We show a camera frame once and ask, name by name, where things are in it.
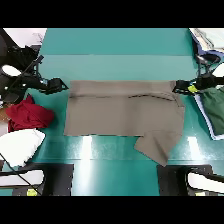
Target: brown cloth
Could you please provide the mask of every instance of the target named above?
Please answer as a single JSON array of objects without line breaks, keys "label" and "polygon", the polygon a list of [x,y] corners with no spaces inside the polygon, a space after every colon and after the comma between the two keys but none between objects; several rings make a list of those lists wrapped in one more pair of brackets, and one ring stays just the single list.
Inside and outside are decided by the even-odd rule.
[{"label": "brown cloth", "polygon": [[165,166],[184,122],[174,86],[175,81],[71,81],[64,134],[140,136],[135,148]]}]

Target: black cable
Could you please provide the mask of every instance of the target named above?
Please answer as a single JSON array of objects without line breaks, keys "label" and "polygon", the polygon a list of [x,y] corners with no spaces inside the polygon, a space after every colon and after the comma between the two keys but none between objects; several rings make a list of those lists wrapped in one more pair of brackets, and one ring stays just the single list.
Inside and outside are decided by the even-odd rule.
[{"label": "black cable", "polygon": [[0,156],[3,158],[3,160],[6,162],[6,164],[8,165],[8,167],[12,170],[13,173],[15,173],[17,176],[19,176],[23,181],[25,181],[30,187],[32,187],[40,196],[42,196],[42,194],[37,190],[38,187],[40,187],[40,184],[37,188],[35,188],[32,184],[30,184],[25,178],[23,178],[19,173],[17,173],[9,164],[9,162],[5,159],[5,157],[0,153]]}]

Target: red garment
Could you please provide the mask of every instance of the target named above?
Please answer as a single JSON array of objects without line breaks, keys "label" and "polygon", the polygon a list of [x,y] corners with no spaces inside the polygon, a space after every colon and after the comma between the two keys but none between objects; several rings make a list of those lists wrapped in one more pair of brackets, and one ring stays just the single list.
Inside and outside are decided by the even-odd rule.
[{"label": "red garment", "polygon": [[5,112],[11,118],[8,123],[8,132],[46,128],[54,119],[53,111],[36,105],[29,94],[25,100],[7,108]]}]

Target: dark green garment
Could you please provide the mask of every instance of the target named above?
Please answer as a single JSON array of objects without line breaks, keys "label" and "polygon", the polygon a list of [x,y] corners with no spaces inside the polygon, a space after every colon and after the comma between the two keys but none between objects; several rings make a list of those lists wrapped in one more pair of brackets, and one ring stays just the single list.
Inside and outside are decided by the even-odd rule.
[{"label": "dark green garment", "polygon": [[205,113],[210,119],[214,134],[224,134],[224,87],[209,88],[201,94]]}]

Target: table surface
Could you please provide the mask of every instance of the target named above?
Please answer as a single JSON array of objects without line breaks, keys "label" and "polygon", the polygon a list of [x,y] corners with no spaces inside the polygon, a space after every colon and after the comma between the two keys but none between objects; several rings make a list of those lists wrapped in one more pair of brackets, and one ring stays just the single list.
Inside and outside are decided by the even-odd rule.
[{"label": "table surface", "polygon": [[[60,77],[68,86],[71,80],[190,80],[197,71],[186,28],[49,28],[40,53],[42,76]],[[159,195],[157,163],[134,149],[136,137],[64,136],[68,91],[29,92],[55,112],[54,122],[41,130],[46,138],[33,162],[74,163],[72,195]],[[181,98],[183,136],[169,164],[210,164],[224,175],[224,141],[211,140],[193,98]]]}]

